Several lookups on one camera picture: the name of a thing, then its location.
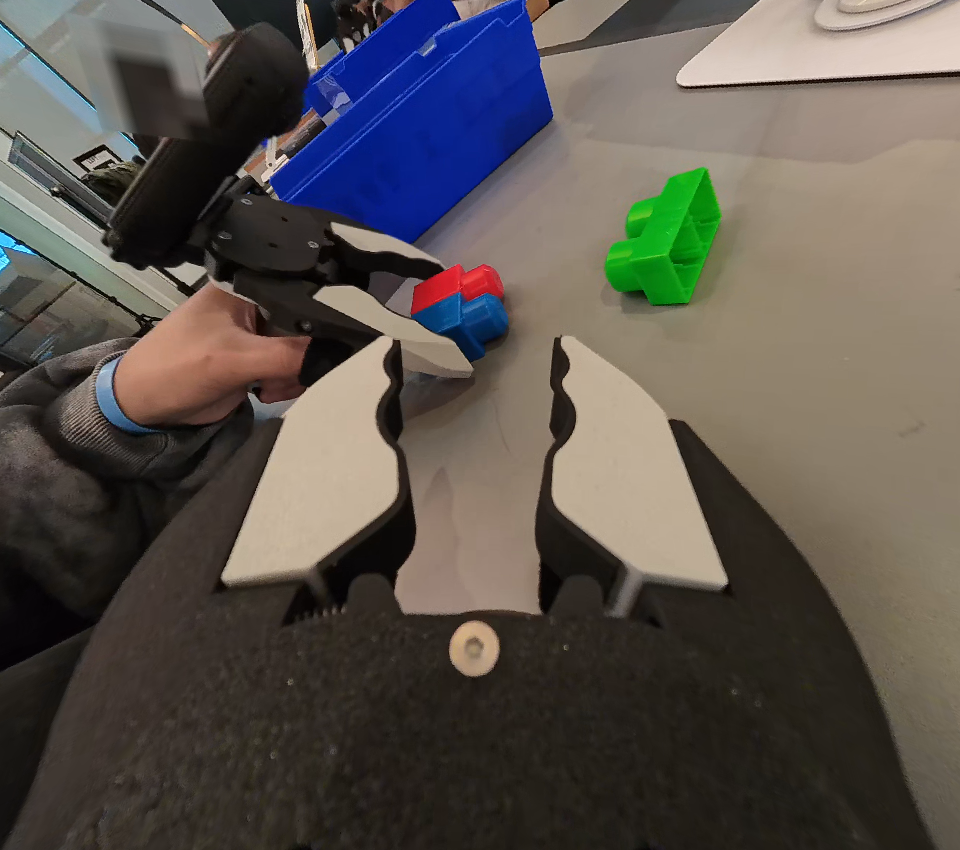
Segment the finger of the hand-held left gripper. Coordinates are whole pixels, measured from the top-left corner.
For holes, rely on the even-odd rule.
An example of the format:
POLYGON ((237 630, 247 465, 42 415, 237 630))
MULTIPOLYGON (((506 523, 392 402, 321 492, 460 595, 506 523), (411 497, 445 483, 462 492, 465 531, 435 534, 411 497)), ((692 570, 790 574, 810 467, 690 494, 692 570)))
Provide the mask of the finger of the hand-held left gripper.
POLYGON ((394 312, 366 291, 351 285, 328 285, 314 294, 314 300, 398 341, 407 373, 445 379, 474 376, 473 363, 453 340, 394 312))
POLYGON ((354 287, 388 301, 406 282, 423 282, 448 269, 413 244, 354 222, 333 220, 328 230, 330 286, 354 287))

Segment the green two-stud block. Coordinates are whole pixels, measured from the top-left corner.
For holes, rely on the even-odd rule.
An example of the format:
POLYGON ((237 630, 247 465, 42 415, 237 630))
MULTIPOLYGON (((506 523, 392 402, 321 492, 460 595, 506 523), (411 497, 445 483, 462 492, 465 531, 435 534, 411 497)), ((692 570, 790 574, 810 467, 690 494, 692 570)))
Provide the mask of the green two-stud block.
POLYGON ((689 304, 721 221, 707 168, 671 176, 658 195, 631 206, 624 239, 606 254, 606 280, 652 305, 689 304))

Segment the person's left hand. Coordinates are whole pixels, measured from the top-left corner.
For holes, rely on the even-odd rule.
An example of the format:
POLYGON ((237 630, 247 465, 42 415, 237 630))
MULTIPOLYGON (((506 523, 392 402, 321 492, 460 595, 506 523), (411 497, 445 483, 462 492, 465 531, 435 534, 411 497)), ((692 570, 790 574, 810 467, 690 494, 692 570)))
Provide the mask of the person's left hand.
POLYGON ((266 336, 256 305, 207 285, 119 359, 112 396, 148 429, 207 426, 253 390, 262 404, 299 397, 310 340, 266 336))

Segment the blue wristband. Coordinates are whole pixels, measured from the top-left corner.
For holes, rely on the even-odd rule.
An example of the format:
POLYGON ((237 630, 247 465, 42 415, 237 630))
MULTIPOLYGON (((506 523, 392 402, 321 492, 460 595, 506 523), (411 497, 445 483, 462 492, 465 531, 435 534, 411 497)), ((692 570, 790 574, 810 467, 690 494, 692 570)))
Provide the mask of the blue wristband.
POLYGON ((117 355, 98 370, 94 379, 94 394, 104 419, 120 432, 133 436, 156 435, 161 430, 143 426, 130 419, 124 412, 116 395, 115 377, 123 354, 117 355))

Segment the red one-stud block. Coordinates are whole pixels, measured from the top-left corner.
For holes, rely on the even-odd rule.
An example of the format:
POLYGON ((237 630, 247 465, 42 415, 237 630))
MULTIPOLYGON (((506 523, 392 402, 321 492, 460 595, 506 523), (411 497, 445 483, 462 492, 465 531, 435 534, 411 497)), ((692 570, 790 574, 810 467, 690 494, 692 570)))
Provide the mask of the red one-stud block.
POLYGON ((415 316, 427 308, 457 295, 461 296, 464 302, 472 302, 484 295, 491 295, 503 301, 505 289, 495 268, 489 265, 481 265, 472 269, 464 269, 463 266, 457 265, 420 282, 414 287, 411 315, 415 316))

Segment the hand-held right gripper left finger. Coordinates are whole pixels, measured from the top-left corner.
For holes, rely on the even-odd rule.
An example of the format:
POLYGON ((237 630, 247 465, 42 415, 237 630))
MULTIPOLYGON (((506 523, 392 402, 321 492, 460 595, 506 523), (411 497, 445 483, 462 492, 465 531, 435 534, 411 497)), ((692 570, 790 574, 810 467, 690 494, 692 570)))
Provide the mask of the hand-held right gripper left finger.
POLYGON ((313 384, 282 416, 257 489, 222 569, 228 589, 322 583, 365 574, 359 549, 396 573, 416 538, 403 431, 401 344, 379 337, 313 384))

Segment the grey desk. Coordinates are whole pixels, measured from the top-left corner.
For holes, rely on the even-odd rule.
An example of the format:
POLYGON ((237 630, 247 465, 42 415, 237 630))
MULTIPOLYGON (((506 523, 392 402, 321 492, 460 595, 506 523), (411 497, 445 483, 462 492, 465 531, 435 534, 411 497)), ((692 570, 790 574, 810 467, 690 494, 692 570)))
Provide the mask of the grey desk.
POLYGON ((421 239, 504 277, 472 381, 410 383, 413 614, 537 610, 553 340, 689 424, 785 530, 858 642, 918 804, 958 844, 958 82, 678 88, 720 32, 588 46, 630 0, 535 25, 555 119, 421 239), (721 228, 693 302, 602 265, 629 206, 709 169, 721 228))

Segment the person's left forearm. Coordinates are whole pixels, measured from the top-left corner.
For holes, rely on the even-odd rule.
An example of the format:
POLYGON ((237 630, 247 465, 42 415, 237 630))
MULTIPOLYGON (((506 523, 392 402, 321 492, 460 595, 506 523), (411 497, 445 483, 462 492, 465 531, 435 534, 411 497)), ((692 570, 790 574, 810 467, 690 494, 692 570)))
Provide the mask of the person's left forearm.
POLYGON ((252 434, 248 400, 206 427, 127 433, 102 412, 98 375, 132 339, 31 369, 1 396, 2 620, 38 592, 99 616, 173 517, 252 434))

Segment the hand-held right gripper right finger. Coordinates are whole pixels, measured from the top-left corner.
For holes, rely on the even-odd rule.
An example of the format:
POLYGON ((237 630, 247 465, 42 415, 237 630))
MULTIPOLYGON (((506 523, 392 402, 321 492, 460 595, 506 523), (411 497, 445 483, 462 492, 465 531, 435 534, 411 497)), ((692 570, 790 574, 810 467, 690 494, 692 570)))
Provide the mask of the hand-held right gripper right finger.
POLYGON ((557 596, 574 577, 602 596, 637 596, 646 584, 723 592, 728 574, 657 401, 575 337, 554 341, 550 386, 538 593, 557 596))

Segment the blue plastic bin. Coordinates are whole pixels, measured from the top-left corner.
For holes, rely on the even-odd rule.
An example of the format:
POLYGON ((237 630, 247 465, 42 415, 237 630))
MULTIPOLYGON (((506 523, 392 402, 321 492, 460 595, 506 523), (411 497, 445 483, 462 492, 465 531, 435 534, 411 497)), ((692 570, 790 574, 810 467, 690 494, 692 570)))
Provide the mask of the blue plastic bin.
POLYGON ((435 33, 461 19, 452 0, 414 0, 310 77, 304 110, 319 117, 358 103, 435 33))
POLYGON ((414 243, 553 120, 535 42, 527 0, 438 30, 270 186, 414 243))

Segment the person's dark clothing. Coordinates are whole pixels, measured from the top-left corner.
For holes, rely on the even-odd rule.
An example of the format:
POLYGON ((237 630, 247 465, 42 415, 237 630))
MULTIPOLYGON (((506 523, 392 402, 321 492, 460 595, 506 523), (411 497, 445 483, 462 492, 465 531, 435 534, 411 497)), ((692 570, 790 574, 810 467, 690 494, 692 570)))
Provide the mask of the person's dark clothing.
POLYGON ((2 607, 1 843, 36 778, 52 724, 90 639, 90 623, 53 606, 2 607))

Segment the blue one-stud block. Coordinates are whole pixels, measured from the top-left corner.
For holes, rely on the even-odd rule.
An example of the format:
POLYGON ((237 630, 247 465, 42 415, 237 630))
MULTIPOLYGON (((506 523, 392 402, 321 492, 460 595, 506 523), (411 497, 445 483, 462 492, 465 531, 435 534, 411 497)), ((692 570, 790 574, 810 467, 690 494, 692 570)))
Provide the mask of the blue one-stud block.
POLYGON ((470 300, 462 292, 453 293, 412 317, 427 330, 452 340, 471 362, 481 360, 487 345, 503 338, 510 327, 506 307, 493 293, 470 300))

